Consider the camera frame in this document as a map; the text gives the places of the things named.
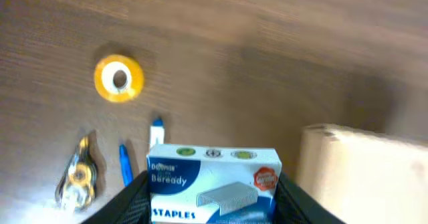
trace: round logo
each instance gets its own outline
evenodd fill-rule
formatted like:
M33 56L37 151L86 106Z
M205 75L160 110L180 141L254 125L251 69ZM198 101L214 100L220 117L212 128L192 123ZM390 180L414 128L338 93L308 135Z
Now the round logo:
M249 160L257 156L257 154L254 152L244 151L244 150L238 150L238 151L232 152L231 155L235 158L240 158L244 160Z
M209 150L207 150L207 152L205 152L205 156L211 157L211 158L221 157L221 151L215 150L215 149L209 149Z
M254 185L262 191L274 189L278 182L278 176L275 175L275 170L268 167L261 167L254 173Z
M177 154L181 156L192 156L196 153L194 148L180 148L177 150Z

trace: beige box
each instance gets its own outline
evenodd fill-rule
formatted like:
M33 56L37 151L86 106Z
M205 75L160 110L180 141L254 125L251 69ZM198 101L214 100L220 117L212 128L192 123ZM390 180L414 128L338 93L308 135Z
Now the beige box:
M347 223L428 223L428 148L420 143L309 126L298 184Z

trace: staple box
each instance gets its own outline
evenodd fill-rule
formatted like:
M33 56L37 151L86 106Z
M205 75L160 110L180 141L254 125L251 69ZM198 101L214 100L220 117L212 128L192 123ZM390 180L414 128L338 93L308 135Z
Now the staple box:
M272 223L281 167L272 148L158 144L147 156L151 219Z

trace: green logo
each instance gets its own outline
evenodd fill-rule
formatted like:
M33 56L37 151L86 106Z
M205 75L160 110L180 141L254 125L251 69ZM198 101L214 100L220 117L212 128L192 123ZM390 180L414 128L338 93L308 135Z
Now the green logo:
M244 159L244 160L252 159L252 158L255 158L257 156L257 154L254 152L243 151L243 150L238 150L238 151L232 152L231 155L235 158L240 158L240 159Z
M196 153L196 150L194 148L180 148L177 150L177 154L181 156L191 156Z

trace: wood grain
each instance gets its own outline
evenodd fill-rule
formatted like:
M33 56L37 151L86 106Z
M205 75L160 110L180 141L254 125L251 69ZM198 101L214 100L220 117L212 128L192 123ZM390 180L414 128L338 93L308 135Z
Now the wood grain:
M427 138L428 0L0 0L0 10L4 223L95 212L123 188L120 139L146 168L156 113L169 142L275 147L291 177L309 124ZM119 50L146 86L112 104L92 75ZM55 186L91 130L102 192L64 218Z

